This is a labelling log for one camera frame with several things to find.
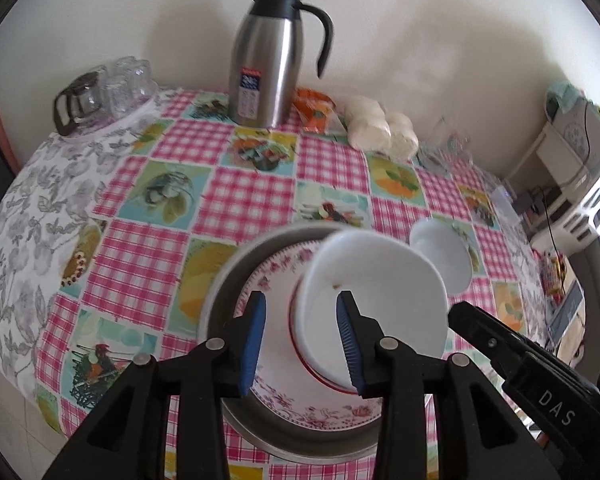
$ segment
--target white wall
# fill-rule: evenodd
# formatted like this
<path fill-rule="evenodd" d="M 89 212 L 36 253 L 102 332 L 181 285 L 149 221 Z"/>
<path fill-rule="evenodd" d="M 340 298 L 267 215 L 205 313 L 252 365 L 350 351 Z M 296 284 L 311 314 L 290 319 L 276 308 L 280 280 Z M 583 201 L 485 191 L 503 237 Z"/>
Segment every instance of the white wall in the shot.
<path fill-rule="evenodd" d="M 301 82 L 360 92 L 407 112 L 426 136 L 441 113 L 503 173 L 538 133 L 542 97 L 566 76 L 600 102 L 600 28 L 580 0 L 306 0 L 334 23 L 322 80 L 322 27 L 303 19 Z M 52 129 L 54 95 L 126 54 L 162 84 L 224 88 L 250 0 L 20 0 L 0 26 L 0 110 L 26 160 Z"/>

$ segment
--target jug label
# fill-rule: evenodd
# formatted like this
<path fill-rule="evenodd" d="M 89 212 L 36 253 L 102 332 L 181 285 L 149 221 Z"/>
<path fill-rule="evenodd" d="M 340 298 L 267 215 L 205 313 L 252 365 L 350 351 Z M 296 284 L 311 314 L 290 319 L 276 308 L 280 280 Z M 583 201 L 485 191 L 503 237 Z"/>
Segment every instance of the jug label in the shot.
<path fill-rule="evenodd" d="M 240 91 L 238 93 L 238 115 L 247 119 L 258 117 L 260 100 L 260 70 L 242 67 L 240 70 Z"/>

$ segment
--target red rim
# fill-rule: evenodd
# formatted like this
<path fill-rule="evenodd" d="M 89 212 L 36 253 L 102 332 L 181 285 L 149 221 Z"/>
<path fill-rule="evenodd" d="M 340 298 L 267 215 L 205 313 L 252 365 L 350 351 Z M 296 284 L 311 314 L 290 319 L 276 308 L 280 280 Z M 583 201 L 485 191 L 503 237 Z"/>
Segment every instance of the red rim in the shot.
<path fill-rule="evenodd" d="M 302 354 L 300 353 L 300 351 L 298 349 L 298 345 L 296 344 L 296 338 L 294 338 L 294 331 L 292 328 L 292 319 L 293 319 L 294 307 L 296 306 L 296 295 L 298 294 L 298 288 L 300 288 L 300 283 L 302 283 L 302 278 L 300 278 L 296 282 L 296 286 L 294 286 L 294 290 L 291 293 L 291 299 L 289 301 L 289 308 L 288 308 L 289 314 L 288 314 L 287 326 L 288 326 L 288 330 L 289 330 L 289 337 L 291 338 L 291 344 L 294 346 L 294 351 L 296 352 L 298 359 L 302 363 L 302 366 L 304 366 L 306 371 L 308 371 L 314 377 L 314 379 L 316 379 L 318 382 L 324 384 L 325 386 L 328 386 L 331 390 L 335 390 L 341 394 L 356 396 L 357 393 L 343 390 L 342 387 L 338 386 L 337 384 L 332 383 L 330 380 L 328 380 L 327 378 L 320 375 L 316 370 L 314 370 L 311 367 L 311 365 L 307 361 L 304 360 L 304 358 L 302 357 Z"/>

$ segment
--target tiled floor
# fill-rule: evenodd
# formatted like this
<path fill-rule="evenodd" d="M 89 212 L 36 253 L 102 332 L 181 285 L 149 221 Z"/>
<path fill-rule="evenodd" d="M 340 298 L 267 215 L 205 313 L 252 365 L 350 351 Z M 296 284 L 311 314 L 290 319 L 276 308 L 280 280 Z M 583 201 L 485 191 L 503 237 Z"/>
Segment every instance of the tiled floor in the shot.
<path fill-rule="evenodd" d="M 0 373 L 0 452 L 20 478 L 42 478 L 65 441 Z"/>

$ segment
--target plate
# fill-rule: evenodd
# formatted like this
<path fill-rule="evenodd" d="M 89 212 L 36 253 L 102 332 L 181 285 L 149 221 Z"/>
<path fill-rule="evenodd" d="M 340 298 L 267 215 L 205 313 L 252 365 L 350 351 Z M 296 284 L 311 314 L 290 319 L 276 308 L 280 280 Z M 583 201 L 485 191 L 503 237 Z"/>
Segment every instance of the plate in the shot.
<path fill-rule="evenodd" d="M 467 290 L 474 273 L 471 257 L 449 225 L 435 218 L 418 220 L 409 233 L 409 245 L 436 267 L 448 295 Z"/>
<path fill-rule="evenodd" d="M 251 391 L 277 416 L 310 430 L 341 431 L 376 420 L 381 399 L 364 400 L 337 391 L 303 364 L 290 334 L 290 306 L 301 278 L 321 240 L 289 246 L 265 260 L 249 277 L 238 297 L 235 316 L 246 307 L 251 291 L 267 300 L 267 320 Z M 337 344 L 342 349 L 338 336 Z"/>

